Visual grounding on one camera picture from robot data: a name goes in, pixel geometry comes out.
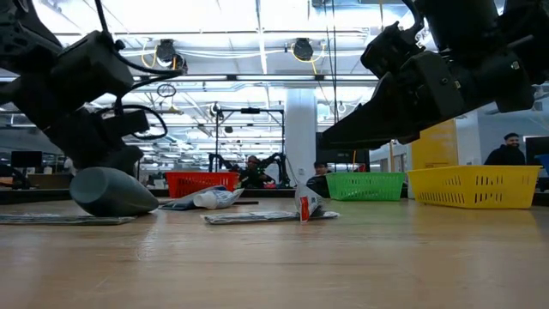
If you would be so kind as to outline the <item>small black monitor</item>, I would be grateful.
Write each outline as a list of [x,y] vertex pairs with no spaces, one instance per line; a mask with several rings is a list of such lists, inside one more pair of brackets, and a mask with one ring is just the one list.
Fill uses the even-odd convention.
[[16,168],[41,167],[43,153],[41,151],[12,151],[10,165]]

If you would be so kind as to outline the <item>white building column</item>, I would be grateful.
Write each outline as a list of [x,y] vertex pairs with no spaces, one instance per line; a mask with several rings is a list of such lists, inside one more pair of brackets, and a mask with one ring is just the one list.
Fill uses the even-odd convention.
[[305,183],[316,161],[317,98],[313,88],[287,90],[285,105],[287,165],[293,181]]

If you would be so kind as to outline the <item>long dark packet white end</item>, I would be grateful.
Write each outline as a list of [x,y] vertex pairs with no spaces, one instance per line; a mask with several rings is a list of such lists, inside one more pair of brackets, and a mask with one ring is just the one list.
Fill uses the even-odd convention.
[[24,214],[0,215],[0,225],[116,226],[135,220],[135,216],[96,217],[91,215]]

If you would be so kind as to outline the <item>black background robot rig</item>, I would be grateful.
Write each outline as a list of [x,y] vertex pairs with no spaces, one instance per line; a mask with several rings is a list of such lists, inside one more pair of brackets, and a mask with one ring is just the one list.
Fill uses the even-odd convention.
[[281,135],[279,138],[280,150],[273,153],[266,159],[261,159],[257,164],[259,170],[264,171],[270,164],[275,163],[278,167],[278,184],[275,188],[289,189],[291,187],[291,180],[287,173],[287,156],[286,150],[286,115],[281,109],[272,108],[258,108],[258,107],[242,107],[242,108],[221,108],[217,104],[214,104],[214,152],[208,154],[208,172],[218,172],[222,167],[227,170],[235,171],[235,166],[230,164],[228,160],[224,159],[220,154],[220,128],[225,125],[226,127],[239,127],[239,128],[255,128],[259,127],[259,124],[247,123],[247,124],[228,124],[226,121],[234,114],[246,114],[257,115],[266,113],[274,122],[281,128]]

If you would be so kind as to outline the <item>large black screen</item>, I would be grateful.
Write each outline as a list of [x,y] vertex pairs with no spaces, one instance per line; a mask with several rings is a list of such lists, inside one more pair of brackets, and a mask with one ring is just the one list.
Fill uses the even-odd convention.
[[358,171],[369,172],[370,153],[367,149],[359,150],[336,150],[336,149],[317,149],[316,160],[327,163],[335,171]]

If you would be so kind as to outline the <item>dark grey oval bottle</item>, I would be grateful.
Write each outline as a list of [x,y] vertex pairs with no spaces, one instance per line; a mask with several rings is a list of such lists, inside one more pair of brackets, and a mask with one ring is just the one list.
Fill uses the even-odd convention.
[[145,215],[159,207],[158,199],[134,177],[110,167],[81,170],[69,184],[72,199],[98,217]]

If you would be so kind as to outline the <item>person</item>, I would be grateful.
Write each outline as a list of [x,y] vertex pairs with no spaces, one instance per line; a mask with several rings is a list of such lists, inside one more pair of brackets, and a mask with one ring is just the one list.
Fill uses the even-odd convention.
[[314,163],[315,174],[307,180],[306,186],[321,197],[330,198],[328,181],[326,175],[330,173],[324,162]]
[[489,166],[523,166],[526,157],[520,150],[519,136],[512,132],[504,137],[504,144],[494,149],[487,157],[485,165]]
[[261,189],[274,180],[259,170],[260,161],[256,156],[251,155],[246,162],[246,168],[239,170],[240,187],[245,189]]

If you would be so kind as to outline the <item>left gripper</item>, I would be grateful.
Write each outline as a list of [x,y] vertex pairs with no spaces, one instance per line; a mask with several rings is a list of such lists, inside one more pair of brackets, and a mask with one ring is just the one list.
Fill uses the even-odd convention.
[[85,107],[73,112],[45,108],[40,112],[40,129],[76,168],[110,167],[134,174],[143,152],[109,133],[103,119]]

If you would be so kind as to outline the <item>dark blue packet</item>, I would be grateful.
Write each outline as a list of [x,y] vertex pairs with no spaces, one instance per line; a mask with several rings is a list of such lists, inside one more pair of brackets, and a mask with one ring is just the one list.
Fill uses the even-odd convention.
[[175,211],[188,211],[198,209],[194,204],[194,197],[201,195],[209,191],[227,191],[227,188],[223,185],[210,186],[205,189],[190,193],[184,197],[180,197],[170,202],[161,203],[159,209],[163,210],[175,210]]

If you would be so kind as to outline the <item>green plastic basket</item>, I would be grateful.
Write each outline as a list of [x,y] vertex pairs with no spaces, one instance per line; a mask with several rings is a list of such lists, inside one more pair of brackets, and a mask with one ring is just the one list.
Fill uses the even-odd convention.
[[398,201],[405,173],[328,173],[330,197],[338,201]]

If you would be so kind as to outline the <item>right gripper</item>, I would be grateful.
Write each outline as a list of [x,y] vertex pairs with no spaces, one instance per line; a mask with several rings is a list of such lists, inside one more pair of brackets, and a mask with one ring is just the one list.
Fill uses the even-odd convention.
[[420,139],[430,127],[496,99],[498,59],[448,59],[431,51],[391,57],[371,99],[321,135],[321,148],[379,148]]

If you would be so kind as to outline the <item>crinkled grey packet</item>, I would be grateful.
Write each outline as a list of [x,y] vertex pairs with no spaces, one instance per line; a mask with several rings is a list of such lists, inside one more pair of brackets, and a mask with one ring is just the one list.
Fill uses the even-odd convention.
[[301,221],[300,214],[292,211],[252,211],[202,215],[203,220],[211,225],[230,225],[239,223],[258,223],[271,221]]

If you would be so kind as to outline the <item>small white toothpaste tube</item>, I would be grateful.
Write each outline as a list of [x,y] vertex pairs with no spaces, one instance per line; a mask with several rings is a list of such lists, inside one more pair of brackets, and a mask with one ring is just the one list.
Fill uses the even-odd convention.
[[310,219],[321,218],[325,215],[323,198],[302,183],[299,183],[297,186],[294,202],[301,223],[306,223]]

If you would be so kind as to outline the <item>red plastic basket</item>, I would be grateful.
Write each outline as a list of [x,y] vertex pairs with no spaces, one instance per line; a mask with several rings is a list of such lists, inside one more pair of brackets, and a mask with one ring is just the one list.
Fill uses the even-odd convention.
[[221,185],[229,191],[238,186],[238,173],[166,172],[169,196],[180,198],[208,187]]

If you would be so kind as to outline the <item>black desk monitor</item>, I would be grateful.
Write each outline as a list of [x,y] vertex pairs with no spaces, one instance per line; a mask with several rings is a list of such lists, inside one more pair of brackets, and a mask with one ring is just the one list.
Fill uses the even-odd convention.
[[549,136],[530,136],[525,138],[526,163],[540,165],[537,155],[549,155]]

